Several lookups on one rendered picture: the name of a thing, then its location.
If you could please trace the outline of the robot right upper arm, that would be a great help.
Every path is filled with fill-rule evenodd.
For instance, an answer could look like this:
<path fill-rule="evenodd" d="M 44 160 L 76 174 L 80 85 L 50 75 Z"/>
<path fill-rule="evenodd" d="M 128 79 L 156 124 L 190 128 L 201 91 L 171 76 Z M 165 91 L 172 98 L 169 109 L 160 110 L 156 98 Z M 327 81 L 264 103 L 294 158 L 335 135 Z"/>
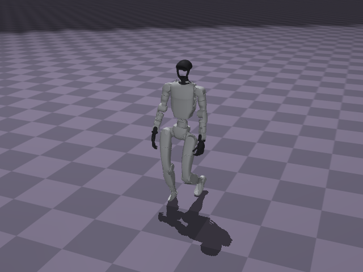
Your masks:
<path fill-rule="evenodd" d="M 170 83 L 166 83 L 163 85 L 162 87 L 162 96 L 161 96 L 161 103 L 159 105 L 159 111 L 161 112 L 166 112 L 168 106 L 167 106 L 167 102 L 170 96 L 170 87 L 172 85 L 172 82 Z"/>

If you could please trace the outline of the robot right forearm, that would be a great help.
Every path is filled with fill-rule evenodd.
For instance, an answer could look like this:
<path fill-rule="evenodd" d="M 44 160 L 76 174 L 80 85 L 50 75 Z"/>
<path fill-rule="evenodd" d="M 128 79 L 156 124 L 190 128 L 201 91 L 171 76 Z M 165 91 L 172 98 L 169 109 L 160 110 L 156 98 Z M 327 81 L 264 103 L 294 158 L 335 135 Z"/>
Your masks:
<path fill-rule="evenodd" d="M 160 105 L 160 104 L 159 104 Z M 159 109 L 159 105 L 158 105 L 158 109 Z M 159 110 L 157 109 L 157 113 L 156 113 L 156 117 L 155 117 L 155 120 L 154 120 L 154 126 L 152 127 L 152 130 L 153 128 L 156 126 L 159 130 L 159 126 L 161 125 L 161 122 L 162 122 L 162 118 L 164 116 L 164 114 L 162 112 L 160 112 Z M 157 131 L 158 131 L 157 130 Z"/>

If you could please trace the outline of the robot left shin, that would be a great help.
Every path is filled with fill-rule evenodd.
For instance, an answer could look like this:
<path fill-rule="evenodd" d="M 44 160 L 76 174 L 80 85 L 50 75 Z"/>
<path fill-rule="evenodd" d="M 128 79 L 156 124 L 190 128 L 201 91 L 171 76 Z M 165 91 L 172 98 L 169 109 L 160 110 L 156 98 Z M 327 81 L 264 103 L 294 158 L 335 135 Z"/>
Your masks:
<path fill-rule="evenodd" d="M 195 184 L 199 184 L 202 183 L 203 178 L 199 178 L 198 175 L 191 173 L 188 182 L 185 182 L 185 184 L 190 184 L 190 185 L 195 185 Z"/>

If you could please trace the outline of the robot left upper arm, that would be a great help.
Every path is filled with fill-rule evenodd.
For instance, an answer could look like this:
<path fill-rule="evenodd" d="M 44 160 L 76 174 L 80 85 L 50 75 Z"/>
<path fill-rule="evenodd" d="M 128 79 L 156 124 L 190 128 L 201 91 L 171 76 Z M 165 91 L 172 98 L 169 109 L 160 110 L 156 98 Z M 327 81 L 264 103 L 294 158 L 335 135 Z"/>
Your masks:
<path fill-rule="evenodd" d="M 198 118 L 202 118 L 203 111 L 206 111 L 206 90 L 204 87 L 194 86 L 194 92 L 198 97 L 197 100 L 200 107 L 200 110 L 197 111 L 197 116 Z"/>

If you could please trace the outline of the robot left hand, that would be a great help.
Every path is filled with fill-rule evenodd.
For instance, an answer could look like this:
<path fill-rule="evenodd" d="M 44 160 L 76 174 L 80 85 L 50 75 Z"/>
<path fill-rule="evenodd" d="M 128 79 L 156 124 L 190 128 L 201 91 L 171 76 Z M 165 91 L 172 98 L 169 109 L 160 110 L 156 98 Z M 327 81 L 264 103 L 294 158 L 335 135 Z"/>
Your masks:
<path fill-rule="evenodd" d="M 193 154 L 194 156 L 198 156 L 198 155 L 201 155 L 201 154 L 204 153 L 204 148 L 205 148 L 204 142 L 205 142 L 205 140 L 201 140 L 201 138 L 202 138 L 202 136 L 200 134 L 199 138 L 198 138 L 199 143 L 197 144 L 197 147 L 192 151 L 192 152 L 194 152 L 195 150 L 197 150 L 196 153 Z"/>

